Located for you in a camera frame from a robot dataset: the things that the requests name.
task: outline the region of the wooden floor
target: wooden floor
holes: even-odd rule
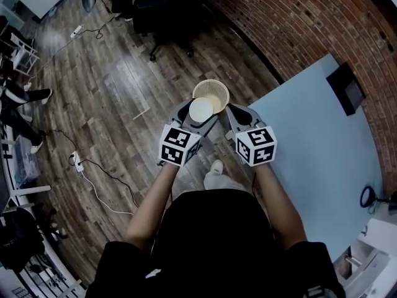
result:
[[[27,25],[25,31],[36,37],[41,56],[35,69],[69,40],[79,24],[92,30],[109,19],[100,0],[90,14],[80,0],[65,0],[53,17]],[[192,40],[193,58],[170,43],[161,47],[155,63],[150,62],[153,38],[135,34],[131,22],[113,20],[102,33],[99,40],[91,32],[73,40],[32,80],[32,89],[54,90],[46,106],[34,106],[33,122],[44,130],[64,131],[83,158],[100,163],[128,183],[138,203],[159,171],[158,140],[168,114],[191,97],[198,82],[219,79],[229,88],[231,102],[243,105],[278,86],[248,46],[212,15]],[[225,116],[221,119],[227,125]],[[242,169],[224,134],[218,123],[198,156],[181,168],[174,198],[185,190],[203,189],[203,177],[218,158],[225,162],[226,173],[250,187],[252,174]],[[73,150],[62,134],[48,136],[38,159],[40,180],[51,184],[52,190],[40,199],[58,211],[56,220],[69,235],[61,242],[61,255],[87,285],[94,279],[104,245],[121,239],[130,216],[112,213],[96,199],[91,185],[68,163]],[[84,167],[106,203],[115,210],[135,211],[125,186],[94,165]]]

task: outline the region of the red brick wall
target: red brick wall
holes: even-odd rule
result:
[[[387,193],[397,189],[397,35],[371,0],[210,0],[284,80],[330,52],[366,95]]]

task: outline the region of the white sneaker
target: white sneaker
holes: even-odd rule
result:
[[[215,162],[211,165],[211,171],[215,171],[221,175],[223,173],[223,162],[221,160],[215,160]]]
[[[42,140],[41,144],[39,144],[38,146],[32,146],[30,148],[30,154],[34,155],[36,152],[38,152],[38,150],[41,148],[41,146],[43,145],[44,140]]]
[[[45,105],[45,104],[48,102],[48,99],[51,97],[51,95],[52,95],[52,89],[50,89],[50,95],[48,95],[47,98],[42,99],[42,104],[43,104],[43,105]]]

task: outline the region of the forearm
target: forearm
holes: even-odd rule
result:
[[[163,166],[132,217],[125,233],[125,242],[134,244],[144,251],[150,249],[178,170],[179,167],[169,163]]]
[[[270,224],[283,247],[287,249],[305,241],[302,219],[271,167],[260,165],[256,174]]]

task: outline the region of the light blue table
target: light blue table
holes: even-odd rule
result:
[[[371,218],[359,204],[364,186],[370,184],[378,195],[382,189],[362,108],[346,116],[326,80],[338,67],[328,54],[250,106],[274,130],[278,146],[271,165],[309,241],[324,242],[332,261]]]

